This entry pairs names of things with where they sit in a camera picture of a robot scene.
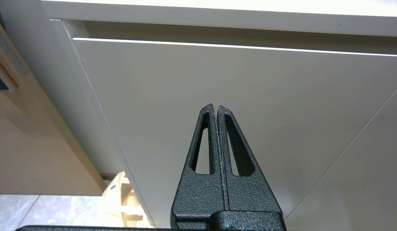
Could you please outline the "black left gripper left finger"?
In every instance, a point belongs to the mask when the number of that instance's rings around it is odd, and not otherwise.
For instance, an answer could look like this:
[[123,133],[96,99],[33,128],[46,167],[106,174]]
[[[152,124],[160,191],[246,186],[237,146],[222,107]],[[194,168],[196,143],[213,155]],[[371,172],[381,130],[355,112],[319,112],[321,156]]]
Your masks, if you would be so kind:
[[[209,174],[196,172],[203,131],[208,134]],[[216,116],[213,104],[204,106],[187,153],[170,211],[170,226],[176,230],[206,230],[208,220],[225,209]]]

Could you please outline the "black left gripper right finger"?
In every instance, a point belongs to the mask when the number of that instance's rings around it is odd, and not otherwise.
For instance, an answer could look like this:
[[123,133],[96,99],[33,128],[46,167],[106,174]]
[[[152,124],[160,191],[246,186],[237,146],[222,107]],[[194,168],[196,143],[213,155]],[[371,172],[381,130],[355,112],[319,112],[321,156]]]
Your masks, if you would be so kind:
[[233,211],[280,211],[234,114],[220,105],[217,126],[228,209]]

